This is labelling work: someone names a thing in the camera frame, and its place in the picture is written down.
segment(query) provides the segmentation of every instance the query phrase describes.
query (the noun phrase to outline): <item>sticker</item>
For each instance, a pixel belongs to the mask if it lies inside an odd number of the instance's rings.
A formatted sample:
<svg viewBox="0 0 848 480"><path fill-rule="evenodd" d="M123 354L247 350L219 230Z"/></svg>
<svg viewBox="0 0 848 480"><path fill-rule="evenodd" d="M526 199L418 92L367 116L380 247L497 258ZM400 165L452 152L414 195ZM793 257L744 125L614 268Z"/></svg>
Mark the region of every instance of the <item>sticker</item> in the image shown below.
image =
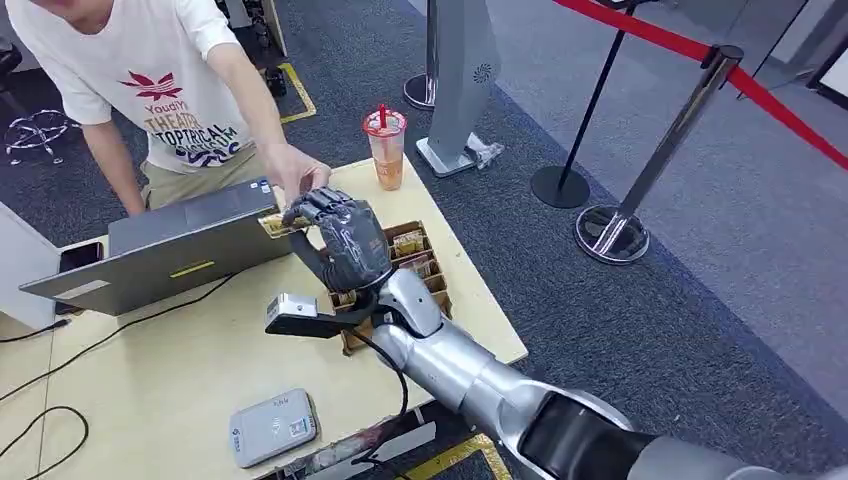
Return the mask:
<svg viewBox="0 0 848 480"><path fill-rule="evenodd" d="M110 283L103 280L92 280L85 285L80 285L79 287L54 295L54 298L57 300L70 300L72 298L79 297L80 295L85 295L88 292L93 292L98 288L103 288L106 285L110 285Z"/></svg>
<svg viewBox="0 0 848 480"><path fill-rule="evenodd" d="M274 297L274 301L272 301L268 305L268 313L266 317L268 319L268 324L274 321L277 318L277 307L280 305L280 297Z"/></svg>
<svg viewBox="0 0 848 480"><path fill-rule="evenodd" d="M301 418L300 420L289 425L289 434L292 437L299 437L301 435L306 435L306 419Z"/></svg>
<svg viewBox="0 0 848 480"><path fill-rule="evenodd" d="M240 435L240 433L238 431L238 428L234 428L233 429L233 448L236 450L236 452L241 451L241 440L239 439L239 435Z"/></svg>
<svg viewBox="0 0 848 480"><path fill-rule="evenodd" d="M200 262L199 264L191 265L181 270L177 270L176 272L171 274L171 278L182 277L183 275L188 275L189 273L196 272L198 270L203 270L204 268L211 267L212 265L215 265L215 262L212 260L209 260L208 262Z"/></svg>

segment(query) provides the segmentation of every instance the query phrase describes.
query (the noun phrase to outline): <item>power bank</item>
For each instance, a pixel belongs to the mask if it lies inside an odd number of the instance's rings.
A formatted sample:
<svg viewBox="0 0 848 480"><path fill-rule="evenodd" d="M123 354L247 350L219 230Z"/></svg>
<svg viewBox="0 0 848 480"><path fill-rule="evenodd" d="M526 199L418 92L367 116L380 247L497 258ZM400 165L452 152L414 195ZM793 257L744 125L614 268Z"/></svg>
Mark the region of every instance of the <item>power bank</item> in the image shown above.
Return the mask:
<svg viewBox="0 0 848 480"><path fill-rule="evenodd" d="M309 397L302 388L238 411L230 417L236 464L248 468L302 445L317 435Z"/></svg>

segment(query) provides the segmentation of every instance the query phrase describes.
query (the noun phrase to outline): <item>chrome pole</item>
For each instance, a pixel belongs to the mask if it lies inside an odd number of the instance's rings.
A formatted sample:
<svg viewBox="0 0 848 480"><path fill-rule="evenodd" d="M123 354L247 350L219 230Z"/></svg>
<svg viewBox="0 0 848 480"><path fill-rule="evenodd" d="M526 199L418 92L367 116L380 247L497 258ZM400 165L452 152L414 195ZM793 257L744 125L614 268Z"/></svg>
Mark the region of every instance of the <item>chrome pole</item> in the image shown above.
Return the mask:
<svg viewBox="0 0 848 480"><path fill-rule="evenodd" d="M636 217L636 209L662 175L713 94L741 60L742 50L738 47L722 45L714 48L704 61L706 72L621 205L590 207L577 217L577 243L587 254L604 263L625 265L648 251L650 233Z"/></svg>
<svg viewBox="0 0 848 480"><path fill-rule="evenodd" d="M424 73L403 84L403 98L419 110L432 111L436 106L436 88L439 82L436 2L437 0L427 0L427 58Z"/></svg>

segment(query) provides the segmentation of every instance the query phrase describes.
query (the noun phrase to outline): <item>person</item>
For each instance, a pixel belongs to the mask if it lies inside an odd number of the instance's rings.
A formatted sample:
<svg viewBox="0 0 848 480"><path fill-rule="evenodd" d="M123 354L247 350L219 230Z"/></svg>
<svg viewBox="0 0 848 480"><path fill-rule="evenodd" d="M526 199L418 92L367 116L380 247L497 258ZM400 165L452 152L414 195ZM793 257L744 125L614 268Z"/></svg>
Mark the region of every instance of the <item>person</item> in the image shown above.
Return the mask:
<svg viewBox="0 0 848 480"><path fill-rule="evenodd" d="M266 174L291 203L330 168L286 141L214 0L6 0L129 215ZM147 132L139 189L112 107Z"/></svg>

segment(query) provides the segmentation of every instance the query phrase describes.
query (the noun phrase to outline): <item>white device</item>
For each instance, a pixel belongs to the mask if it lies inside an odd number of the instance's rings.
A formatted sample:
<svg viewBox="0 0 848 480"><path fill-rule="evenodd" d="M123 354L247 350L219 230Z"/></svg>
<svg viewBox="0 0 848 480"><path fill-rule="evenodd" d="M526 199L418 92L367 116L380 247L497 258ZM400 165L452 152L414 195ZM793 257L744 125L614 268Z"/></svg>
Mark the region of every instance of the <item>white device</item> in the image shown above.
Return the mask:
<svg viewBox="0 0 848 480"><path fill-rule="evenodd" d="M317 434L309 396L302 388L240 410L230 417L230 447L241 468L291 450Z"/></svg>
<svg viewBox="0 0 848 480"><path fill-rule="evenodd" d="M0 314L32 330L52 324L54 301L21 292L18 285L55 275L62 252L2 203L0 232Z"/></svg>
<svg viewBox="0 0 848 480"><path fill-rule="evenodd" d="M436 15L439 83L433 123L429 136L415 145L436 176L447 177L476 165L469 156L477 155L469 138L501 71L501 59L486 0L438 1Z"/></svg>

